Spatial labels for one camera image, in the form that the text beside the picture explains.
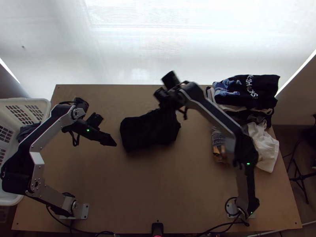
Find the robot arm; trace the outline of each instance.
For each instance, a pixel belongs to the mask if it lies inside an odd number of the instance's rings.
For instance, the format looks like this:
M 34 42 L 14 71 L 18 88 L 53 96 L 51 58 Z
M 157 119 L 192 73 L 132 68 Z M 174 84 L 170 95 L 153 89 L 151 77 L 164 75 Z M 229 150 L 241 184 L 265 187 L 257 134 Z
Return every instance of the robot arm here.
M 241 212 L 241 218 L 246 220 L 259 207 L 254 184 L 254 167 L 258 162 L 258 152 L 252 139 L 225 112 L 205 99 L 198 84 L 187 81 L 180 83 L 173 71 L 162 80 L 167 90 L 160 88 L 155 92 L 161 103 L 171 102 L 176 109 L 182 106 L 185 106 L 186 110 L 195 109 L 225 134 L 225 152 L 236 171 L 238 197 L 235 205 Z
M 99 131 L 102 118 L 95 113 L 83 120 L 88 103 L 80 98 L 75 105 L 56 105 L 50 117 L 42 122 L 18 147 L 17 152 L 1 168 L 2 188 L 5 192 L 26 195 L 51 207 L 61 218 L 86 219 L 89 205 L 79 203 L 69 193 L 59 193 L 45 184 L 45 163 L 40 151 L 60 131 L 76 132 L 102 145 L 116 146 L 111 135 Z

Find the black t-shirt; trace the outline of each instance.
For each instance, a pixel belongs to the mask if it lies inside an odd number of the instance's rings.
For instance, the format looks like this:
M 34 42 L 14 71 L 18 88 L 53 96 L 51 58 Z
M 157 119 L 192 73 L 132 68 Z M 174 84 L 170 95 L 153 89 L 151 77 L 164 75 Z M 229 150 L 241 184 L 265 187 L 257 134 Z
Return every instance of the black t-shirt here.
M 215 101 L 218 104 L 245 106 L 247 109 L 274 108 L 278 91 L 277 75 L 237 75 L 214 82 Z

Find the white laundry basket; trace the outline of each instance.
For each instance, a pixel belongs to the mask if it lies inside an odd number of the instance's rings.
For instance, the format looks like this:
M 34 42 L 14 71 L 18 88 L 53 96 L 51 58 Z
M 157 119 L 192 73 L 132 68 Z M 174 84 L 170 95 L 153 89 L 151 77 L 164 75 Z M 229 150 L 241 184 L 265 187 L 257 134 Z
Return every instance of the white laundry basket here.
M 50 114 L 51 103 L 46 99 L 12 98 L 0 100 L 0 168 L 19 146 L 16 140 L 20 127 L 45 121 Z M 0 179 L 0 206 L 19 203 L 22 195 L 2 190 Z

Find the white cloth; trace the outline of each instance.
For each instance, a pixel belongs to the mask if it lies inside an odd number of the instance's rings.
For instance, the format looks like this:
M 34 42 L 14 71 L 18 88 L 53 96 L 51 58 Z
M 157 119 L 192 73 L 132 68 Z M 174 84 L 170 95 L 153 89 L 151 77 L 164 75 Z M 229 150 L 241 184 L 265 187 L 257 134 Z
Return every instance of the white cloth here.
M 251 122 L 247 124 L 249 136 L 252 137 L 254 145 L 259 153 L 257 167 L 272 173 L 279 153 L 279 141 L 271 137 L 265 129 L 267 121 L 260 124 Z

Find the black cloth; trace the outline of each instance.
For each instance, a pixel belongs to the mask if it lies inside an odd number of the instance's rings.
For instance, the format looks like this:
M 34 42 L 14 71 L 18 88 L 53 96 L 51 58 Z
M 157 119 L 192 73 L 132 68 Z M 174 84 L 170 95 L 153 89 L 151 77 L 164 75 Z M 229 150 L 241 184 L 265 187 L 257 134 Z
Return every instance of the black cloth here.
M 247 109 L 274 108 L 278 91 L 277 75 L 237 75 L 214 82 L 215 102 L 223 105 L 245 106 Z
M 226 111 L 226 113 L 240 125 L 248 124 L 250 122 L 255 122 L 256 124 L 259 124 L 262 123 L 263 120 L 266 120 L 267 128 L 270 128 L 272 126 L 271 119 L 274 113 L 274 109 L 269 115 L 260 111 L 252 110 L 243 110 L 239 112 Z
M 129 152 L 153 144 L 168 146 L 176 140 L 180 127 L 175 109 L 159 108 L 140 117 L 124 118 L 120 133 Z
M 16 137 L 18 143 L 23 141 L 28 135 L 30 135 L 35 129 L 37 129 L 39 125 L 41 125 L 40 122 L 20 127 L 20 132 Z

